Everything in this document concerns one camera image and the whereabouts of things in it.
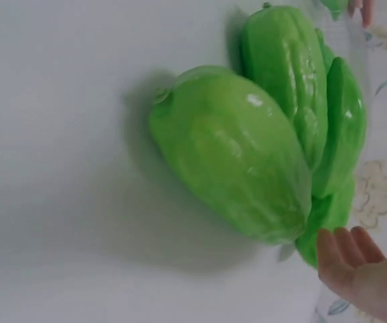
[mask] white table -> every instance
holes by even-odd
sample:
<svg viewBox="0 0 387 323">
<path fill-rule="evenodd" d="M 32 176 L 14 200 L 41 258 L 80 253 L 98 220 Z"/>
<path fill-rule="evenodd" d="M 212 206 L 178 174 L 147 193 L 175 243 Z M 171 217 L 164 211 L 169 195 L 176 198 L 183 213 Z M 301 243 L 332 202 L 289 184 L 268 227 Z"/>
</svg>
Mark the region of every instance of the white table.
<svg viewBox="0 0 387 323">
<path fill-rule="evenodd" d="M 237 65 L 241 18 L 234 0 L 0 0 L 0 323 L 310 320 L 316 273 L 228 228 L 146 134 L 171 73 Z"/>
</svg>

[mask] chayote squash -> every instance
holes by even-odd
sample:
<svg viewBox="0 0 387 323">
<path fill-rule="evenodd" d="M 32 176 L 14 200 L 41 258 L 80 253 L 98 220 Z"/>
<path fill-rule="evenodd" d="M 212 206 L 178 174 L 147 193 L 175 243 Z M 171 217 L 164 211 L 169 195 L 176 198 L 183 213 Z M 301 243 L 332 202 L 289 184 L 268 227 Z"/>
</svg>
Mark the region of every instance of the chayote squash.
<svg viewBox="0 0 387 323">
<path fill-rule="evenodd" d="M 365 141 L 367 114 L 355 76 L 341 57 L 328 73 L 328 140 L 313 173 L 313 195 L 339 191 L 351 177 Z"/>
<path fill-rule="evenodd" d="M 174 173 L 241 232 L 294 241 L 311 208 L 311 172 L 277 103 L 221 67 L 199 67 L 160 91 L 151 135 Z"/>
<path fill-rule="evenodd" d="M 338 193 L 325 199 L 313 198 L 307 229 L 295 242 L 301 257 L 311 266 L 317 268 L 318 230 L 324 228 L 333 231 L 338 227 L 345 227 L 349 220 L 354 196 L 355 181 L 351 178 Z"/>
<path fill-rule="evenodd" d="M 317 34 L 317 38 L 319 39 L 320 50 L 322 51 L 326 73 L 328 73 L 330 66 L 332 65 L 332 61 L 335 59 L 335 54 L 334 54 L 334 51 L 331 49 L 331 47 L 326 45 L 322 30 L 320 30 L 319 28 L 316 28 L 315 31 Z"/>
<path fill-rule="evenodd" d="M 246 76 L 283 109 L 314 170 L 328 132 L 326 71 L 314 26 L 297 8 L 265 5 L 244 26 L 242 57 Z"/>
</svg>

